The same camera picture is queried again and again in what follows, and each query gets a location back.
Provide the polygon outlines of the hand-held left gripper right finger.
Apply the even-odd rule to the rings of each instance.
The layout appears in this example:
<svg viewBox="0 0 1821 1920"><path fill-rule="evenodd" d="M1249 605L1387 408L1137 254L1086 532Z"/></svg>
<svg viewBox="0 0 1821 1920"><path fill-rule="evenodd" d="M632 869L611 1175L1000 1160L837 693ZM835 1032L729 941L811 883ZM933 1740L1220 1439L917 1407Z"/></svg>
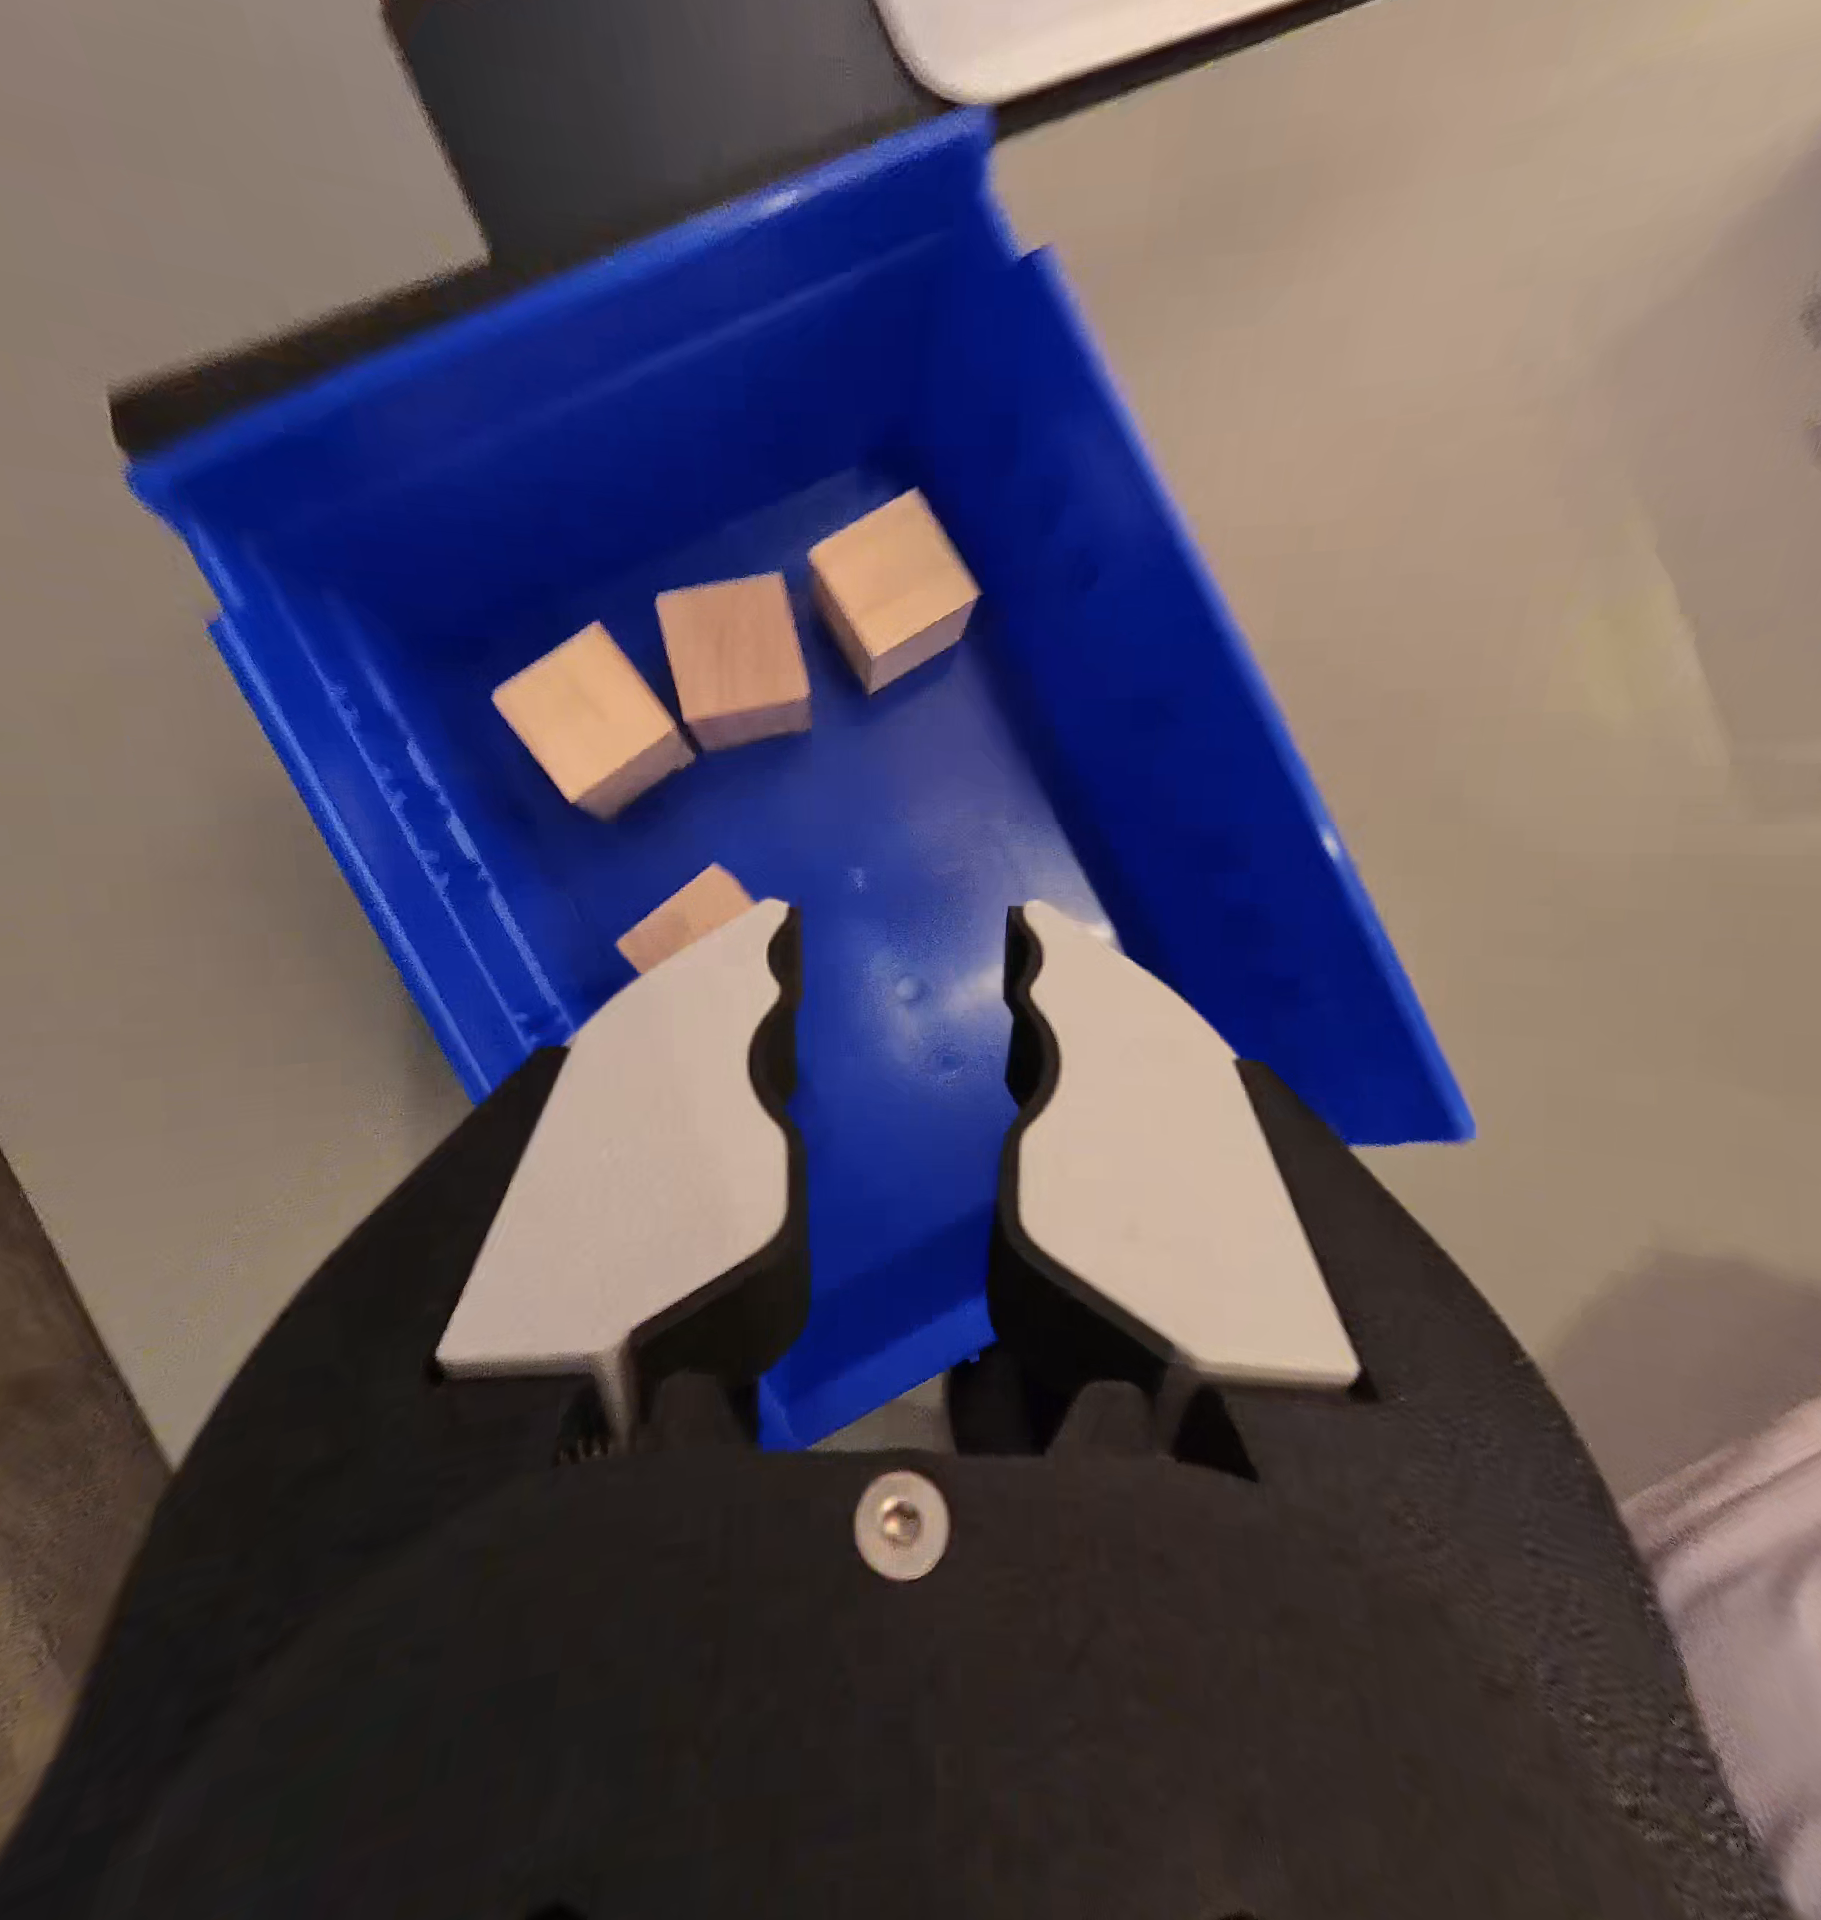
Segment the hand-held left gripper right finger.
<svg viewBox="0 0 1821 1920"><path fill-rule="evenodd" d="M1362 1379L1265 1132L1271 1073L1041 901L1010 910L1004 994L994 1342L951 1370L953 1448L1256 1471L1239 1395Z"/></svg>

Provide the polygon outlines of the blue plastic bin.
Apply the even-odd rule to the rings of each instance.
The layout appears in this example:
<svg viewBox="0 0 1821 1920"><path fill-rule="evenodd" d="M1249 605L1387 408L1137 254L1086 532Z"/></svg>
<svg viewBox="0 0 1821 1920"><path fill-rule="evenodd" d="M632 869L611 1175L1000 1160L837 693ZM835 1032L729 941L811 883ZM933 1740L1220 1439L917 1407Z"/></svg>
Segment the blue plastic bin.
<svg viewBox="0 0 1821 1920"><path fill-rule="evenodd" d="M709 865L802 916L809 1446L993 1339L1006 925L1110 931L1353 1147L1475 1113L1049 251L953 113L492 301L129 468L473 1099ZM658 593L779 572L813 732L600 826L492 705Z"/></svg>

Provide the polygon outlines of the pale flat board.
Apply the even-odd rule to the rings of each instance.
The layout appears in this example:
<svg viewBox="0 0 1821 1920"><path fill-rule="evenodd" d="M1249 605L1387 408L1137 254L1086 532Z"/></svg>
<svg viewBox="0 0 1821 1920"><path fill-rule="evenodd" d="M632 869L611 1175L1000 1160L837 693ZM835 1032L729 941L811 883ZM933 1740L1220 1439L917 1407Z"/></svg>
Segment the pale flat board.
<svg viewBox="0 0 1821 1920"><path fill-rule="evenodd" d="M1151 56L1271 29L1299 3L875 3L907 71L947 106L1010 106Z"/></svg>

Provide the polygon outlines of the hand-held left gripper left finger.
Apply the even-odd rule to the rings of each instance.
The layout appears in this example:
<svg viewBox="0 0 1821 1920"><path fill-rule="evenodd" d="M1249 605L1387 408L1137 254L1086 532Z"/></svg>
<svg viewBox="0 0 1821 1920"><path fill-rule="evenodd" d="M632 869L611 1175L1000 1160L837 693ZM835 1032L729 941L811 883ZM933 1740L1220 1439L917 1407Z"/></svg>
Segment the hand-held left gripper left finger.
<svg viewBox="0 0 1821 1920"><path fill-rule="evenodd" d="M811 1311L802 916L756 901L611 996L559 1077L438 1345L447 1380L587 1380L630 1448L662 1392L759 1392Z"/></svg>

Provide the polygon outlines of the pale grey cloth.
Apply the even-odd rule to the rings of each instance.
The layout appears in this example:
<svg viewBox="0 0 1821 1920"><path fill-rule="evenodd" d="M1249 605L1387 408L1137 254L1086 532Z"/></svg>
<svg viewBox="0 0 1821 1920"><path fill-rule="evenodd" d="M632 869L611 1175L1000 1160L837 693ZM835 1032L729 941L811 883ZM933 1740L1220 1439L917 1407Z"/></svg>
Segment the pale grey cloth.
<svg viewBox="0 0 1821 1920"><path fill-rule="evenodd" d="M1821 1918L1821 1395L1623 1513L1733 1800Z"/></svg>

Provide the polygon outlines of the group of wooden cubes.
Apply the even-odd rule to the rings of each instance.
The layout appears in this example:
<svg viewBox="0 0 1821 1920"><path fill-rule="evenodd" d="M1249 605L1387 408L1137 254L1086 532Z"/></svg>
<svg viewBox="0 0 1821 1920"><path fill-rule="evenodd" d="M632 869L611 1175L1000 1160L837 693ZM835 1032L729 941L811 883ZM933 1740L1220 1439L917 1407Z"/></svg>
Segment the group of wooden cubes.
<svg viewBox="0 0 1821 1920"><path fill-rule="evenodd" d="M809 551L830 636L875 696L949 652L982 589L923 493L886 501ZM566 805L608 823L697 754L813 728L802 628L783 574L658 596L677 708L602 625L566 636L492 690L492 708Z"/></svg>

